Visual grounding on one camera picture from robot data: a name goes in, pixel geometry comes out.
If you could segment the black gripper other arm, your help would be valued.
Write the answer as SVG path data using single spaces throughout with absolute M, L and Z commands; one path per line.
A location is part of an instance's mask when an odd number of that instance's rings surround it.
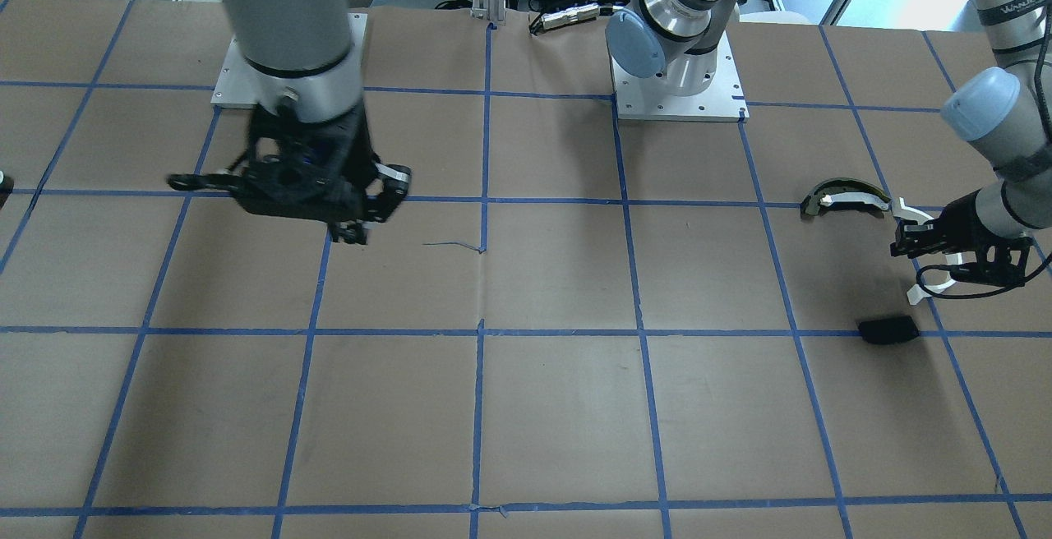
M 973 191 L 944 206 L 932 222 L 898 220 L 891 256 L 984 254 L 1015 239 L 1016 220 L 1004 204 L 1002 191 Z

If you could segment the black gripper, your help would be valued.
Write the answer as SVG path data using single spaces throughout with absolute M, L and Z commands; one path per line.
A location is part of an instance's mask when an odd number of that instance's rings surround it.
M 328 238 L 332 243 L 367 246 L 368 222 L 386 222 L 408 196 L 411 168 L 379 164 L 363 106 L 330 121 L 305 123 L 294 119 L 290 111 L 275 115 L 258 105 L 249 119 L 247 149 L 255 149 L 252 156 L 260 158 L 285 152 L 305 154 L 316 164 L 337 166 L 364 195 L 366 221 L 330 222 Z M 366 196 L 376 179 L 381 189 Z

